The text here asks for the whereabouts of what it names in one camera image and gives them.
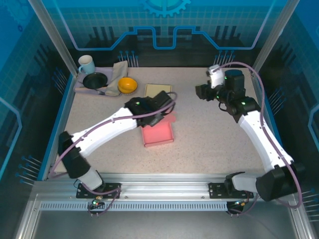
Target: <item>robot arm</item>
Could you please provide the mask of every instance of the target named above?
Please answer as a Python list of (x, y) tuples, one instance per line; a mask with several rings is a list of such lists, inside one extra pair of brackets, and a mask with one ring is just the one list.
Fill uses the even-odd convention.
[[(83, 182), (90, 190), (96, 192), (104, 192), (105, 183), (103, 182), (99, 173), (90, 166), (86, 157), (89, 156), (95, 149), (102, 144), (111, 140), (112, 138), (139, 126), (145, 127), (147, 125), (154, 126), (168, 113), (161, 112), (156, 115), (146, 117), (136, 117), (153, 113), (172, 104), (172, 99), (165, 92), (162, 91), (154, 98), (150, 97), (136, 97), (125, 103), (125, 106), (120, 108), (115, 114), (107, 119), (99, 122), (98, 124), (83, 130), (81, 132), (70, 135), (68, 132), (63, 132), (59, 136), (59, 148), (58, 154), (61, 155), (70, 145), (79, 141), (74, 148), (72, 148), (62, 159), (62, 162), (67, 170), (70, 178), (77, 178)], [(121, 119), (103, 126), (92, 131), (87, 137), (85, 134), (97, 125), (106, 122), (108, 120), (118, 117), (132, 117), (132, 119)]]
[[(215, 71), (218, 65), (208, 68), (207, 75), (210, 77), (208, 84), (196, 86), (196, 94), (202, 100), (218, 100), (226, 105), (228, 112), (242, 129), (247, 133), (263, 162), (266, 174), (261, 177), (239, 172), (228, 175), (225, 186), (229, 194), (233, 191), (249, 191), (258, 193), (265, 201), (270, 201), (297, 191), (291, 174), (279, 157), (260, 124), (260, 107), (256, 101), (245, 96), (244, 75), (240, 70), (228, 70), (225, 74), (222, 70)], [(294, 163), (276, 140), (266, 122), (264, 126), (272, 141), (284, 155), (295, 174), (300, 177), (304, 173), (301, 164)]]

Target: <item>mug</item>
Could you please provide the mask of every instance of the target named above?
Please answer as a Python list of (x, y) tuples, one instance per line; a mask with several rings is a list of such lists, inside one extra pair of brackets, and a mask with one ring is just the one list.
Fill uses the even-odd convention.
[(82, 69), (86, 74), (91, 74), (95, 72), (95, 65), (92, 56), (84, 55), (79, 58), (79, 72), (82, 73)]

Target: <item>gear logo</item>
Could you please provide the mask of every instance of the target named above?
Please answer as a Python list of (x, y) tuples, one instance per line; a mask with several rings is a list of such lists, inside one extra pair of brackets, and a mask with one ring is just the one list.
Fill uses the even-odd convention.
[(186, 4), (190, 0), (140, 0), (144, 6), (144, 10), (148, 10), (150, 14), (155, 13), (157, 17), (167, 15), (173, 16), (179, 14), (180, 10), (186, 9)]
[(6, 7), (13, 19), (19, 24), (28, 18), (27, 0), (0, 0), (0, 7)]

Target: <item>orange bowl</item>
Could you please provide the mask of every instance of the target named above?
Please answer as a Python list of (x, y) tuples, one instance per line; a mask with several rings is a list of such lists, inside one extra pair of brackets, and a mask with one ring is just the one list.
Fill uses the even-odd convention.
[(134, 92), (138, 87), (136, 80), (130, 77), (123, 77), (118, 82), (119, 91), (123, 94), (130, 94)]

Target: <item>table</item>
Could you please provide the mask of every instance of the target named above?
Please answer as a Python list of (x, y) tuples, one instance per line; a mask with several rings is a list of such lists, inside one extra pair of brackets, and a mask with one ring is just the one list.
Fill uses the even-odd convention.
[[(202, 101), (195, 86), (205, 84), (206, 68), (129, 68), (128, 76), (139, 87), (133, 95), (106, 98), (76, 93), (66, 125), (70, 134), (108, 118), (132, 97), (143, 97), (147, 83), (169, 84), (178, 93), (172, 124), (175, 141), (145, 148), (140, 128), (105, 143), (89, 163), (103, 173), (233, 173), (264, 172), (262, 161), (246, 133), (233, 117), (218, 108), (217, 101)], [(246, 95), (256, 98), (248, 69)], [(65, 172), (60, 164), (57, 172)]]

